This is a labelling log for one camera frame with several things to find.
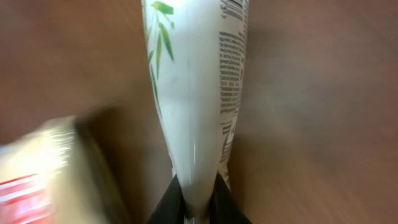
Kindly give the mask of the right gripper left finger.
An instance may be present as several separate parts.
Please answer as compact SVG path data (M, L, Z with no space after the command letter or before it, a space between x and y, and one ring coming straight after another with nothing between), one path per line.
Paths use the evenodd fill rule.
M185 202L175 175L146 224L184 224Z

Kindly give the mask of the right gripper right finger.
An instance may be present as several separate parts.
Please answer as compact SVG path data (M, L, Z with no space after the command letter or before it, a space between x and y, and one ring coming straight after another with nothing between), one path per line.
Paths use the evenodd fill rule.
M251 224L220 174L216 175L209 209L211 224Z

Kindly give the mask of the cream snack bag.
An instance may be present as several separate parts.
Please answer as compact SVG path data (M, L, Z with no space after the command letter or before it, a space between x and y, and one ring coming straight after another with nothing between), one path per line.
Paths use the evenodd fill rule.
M1 224L130 221L102 150L76 116L1 146Z

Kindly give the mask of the white conditioner tube gold cap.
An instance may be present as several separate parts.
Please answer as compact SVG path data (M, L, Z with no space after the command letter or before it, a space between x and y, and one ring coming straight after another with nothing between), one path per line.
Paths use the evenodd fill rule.
M249 0L143 0L155 104L187 219L203 222L243 87Z

